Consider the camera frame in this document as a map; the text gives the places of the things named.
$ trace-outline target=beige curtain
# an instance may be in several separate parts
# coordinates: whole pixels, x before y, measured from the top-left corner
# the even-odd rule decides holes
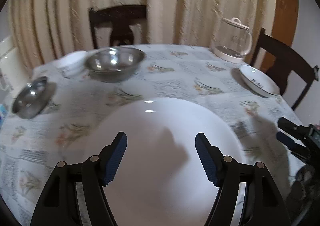
[[[135,43],[214,47],[226,37],[220,17],[237,17],[253,31],[270,33],[275,0],[10,0],[9,21],[25,65],[34,68],[75,50],[92,49],[88,8],[147,5],[148,19],[132,27]],[[96,30],[108,46],[111,27]]]

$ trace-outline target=ribbed blue pad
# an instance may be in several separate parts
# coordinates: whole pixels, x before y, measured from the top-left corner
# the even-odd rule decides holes
[[[208,150],[202,142],[200,136],[196,136],[195,140],[196,150],[198,152],[199,158],[201,160],[202,166],[210,182],[217,186],[217,168],[212,158],[209,155]]]
[[[283,132],[277,132],[276,138],[282,144],[286,145],[289,149],[293,149],[296,145],[296,143]]]
[[[106,175],[104,177],[104,183],[106,185],[108,185],[108,183],[115,178],[116,172],[118,170],[118,167],[120,165],[121,159],[126,148],[127,136],[124,134],[106,165]]]

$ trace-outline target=glass kettle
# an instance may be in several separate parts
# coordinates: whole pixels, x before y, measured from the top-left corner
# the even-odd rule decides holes
[[[252,47],[249,27],[241,24],[238,18],[221,18],[219,39],[214,53],[223,60],[240,63]]]

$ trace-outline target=dining table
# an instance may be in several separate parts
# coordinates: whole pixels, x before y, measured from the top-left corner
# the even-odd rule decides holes
[[[213,49],[186,45],[131,45],[145,53],[137,71],[119,83],[93,79],[87,71],[65,78],[53,62],[36,67],[33,79],[47,76],[55,93],[33,119],[11,113],[14,99],[3,102],[8,114],[0,131],[0,194],[22,226],[30,224],[41,191],[55,165],[84,161],[88,135],[116,109],[139,100],[171,97],[201,105],[235,132],[246,163],[263,162],[283,198],[304,165],[276,140],[277,120],[300,125],[278,95],[262,97],[242,80],[239,67],[217,57]],[[81,183],[79,206],[85,205]],[[81,214],[90,225],[88,214]]]

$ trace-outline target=stainless steel bowl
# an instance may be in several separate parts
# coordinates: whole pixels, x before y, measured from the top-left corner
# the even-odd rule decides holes
[[[144,57],[144,52],[135,48],[112,47],[90,56],[85,66],[93,78],[115,83],[133,75]]]
[[[28,83],[19,93],[12,105],[12,113],[30,119],[40,113],[48,104],[52,92],[48,88],[48,78],[39,77]]]

